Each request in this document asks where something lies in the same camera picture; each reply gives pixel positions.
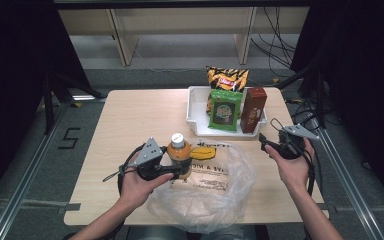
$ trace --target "gray floor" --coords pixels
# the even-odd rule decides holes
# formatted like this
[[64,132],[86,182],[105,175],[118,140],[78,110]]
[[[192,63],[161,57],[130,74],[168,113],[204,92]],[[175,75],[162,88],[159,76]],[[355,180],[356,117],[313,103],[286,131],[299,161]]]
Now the gray floor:
[[[266,41],[271,41],[272,36],[265,35]],[[263,46],[259,36],[253,39]],[[295,45],[297,35],[285,35],[284,40],[290,45]],[[247,64],[240,65],[231,35],[163,35],[143,36],[136,48],[132,64],[128,67],[121,65],[117,48],[111,36],[72,37],[81,63],[91,80],[93,87],[109,90],[113,85],[106,85],[106,75],[100,70],[135,70],[148,69],[159,72],[163,69],[165,74],[202,74],[205,75],[205,66],[218,66],[224,68],[250,68],[266,69],[271,74],[265,74],[265,85],[270,85],[277,74],[281,80],[286,75],[292,74],[285,70],[286,67],[263,54],[255,45],[251,44]],[[278,56],[283,56],[279,49],[273,49]],[[253,79],[261,82],[258,75]],[[285,99],[297,98],[297,89],[300,81],[283,90]],[[69,107],[62,116],[59,129],[49,146],[46,159],[38,171],[33,183],[28,188],[23,204],[19,209],[12,225],[6,233],[6,239],[61,239],[65,234],[77,231],[80,227],[69,227],[63,222],[64,205],[71,197],[78,171],[86,154],[87,146],[92,138],[94,126],[99,119],[103,102],[83,103],[81,107]],[[297,111],[298,106],[289,104],[291,114]],[[329,153],[332,149],[322,143],[316,143],[318,149],[321,174],[318,183],[323,188],[325,202],[329,206],[331,221],[338,228],[345,239],[375,239],[370,233],[371,226],[367,228],[365,217],[373,215],[384,236],[384,189],[376,176],[367,168],[361,166],[364,161],[359,149],[355,147],[352,138],[340,124],[335,113],[326,116],[327,128],[325,134],[333,142],[337,156]],[[80,130],[73,131],[73,137],[81,139],[77,149],[82,151],[61,150],[67,143],[62,141],[66,129],[76,126]],[[28,134],[23,147],[11,164],[8,172],[0,183],[0,214],[6,203],[15,192],[16,187],[28,168],[36,149],[40,145],[44,131],[44,110],[39,107],[37,120]],[[352,183],[357,189],[363,205],[367,205],[369,214],[359,215],[356,211],[355,196],[349,192],[349,182],[344,183],[339,177],[335,167],[337,161],[345,166],[345,173],[349,174]],[[270,239],[303,239],[303,227],[300,223],[270,224],[267,226]],[[117,239],[125,238],[125,230]]]

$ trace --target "bottle cap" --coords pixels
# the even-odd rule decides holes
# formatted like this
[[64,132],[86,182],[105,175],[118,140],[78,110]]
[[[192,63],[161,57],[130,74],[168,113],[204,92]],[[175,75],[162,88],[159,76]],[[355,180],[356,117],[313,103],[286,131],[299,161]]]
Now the bottle cap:
[[181,133],[173,134],[171,136],[171,145],[173,148],[183,148],[185,146],[183,135]]

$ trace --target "hand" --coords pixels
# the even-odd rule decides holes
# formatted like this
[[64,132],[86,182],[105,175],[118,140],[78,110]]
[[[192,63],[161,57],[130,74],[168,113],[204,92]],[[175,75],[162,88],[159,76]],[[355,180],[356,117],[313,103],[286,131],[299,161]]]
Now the hand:
[[[138,153],[133,155],[133,157],[130,159],[130,162],[133,162],[137,155]],[[173,174],[168,173],[159,176],[154,180],[146,181],[143,180],[136,171],[129,172],[131,170],[135,170],[135,168],[126,168],[126,174],[124,175],[123,185],[118,202],[121,204],[128,204],[131,206],[132,211],[142,206],[156,187],[166,183],[173,178]]]
[[[314,149],[307,138],[304,138],[305,150],[310,154],[307,157],[309,159],[314,158]],[[288,190],[292,189],[306,189],[308,181],[308,164],[303,156],[293,159],[286,160],[280,156],[280,154],[271,146],[266,144],[265,146],[267,153],[270,158],[273,158],[279,169],[280,179],[285,183]]]

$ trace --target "plastic bag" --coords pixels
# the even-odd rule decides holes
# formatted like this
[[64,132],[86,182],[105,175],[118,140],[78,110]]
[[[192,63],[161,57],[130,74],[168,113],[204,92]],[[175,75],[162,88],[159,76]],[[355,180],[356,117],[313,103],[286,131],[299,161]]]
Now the plastic bag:
[[149,196],[149,212],[187,232],[210,233],[236,223],[255,181],[249,156],[238,146],[212,140],[191,141],[192,149],[216,148],[213,159],[192,160],[186,181],[173,180]]

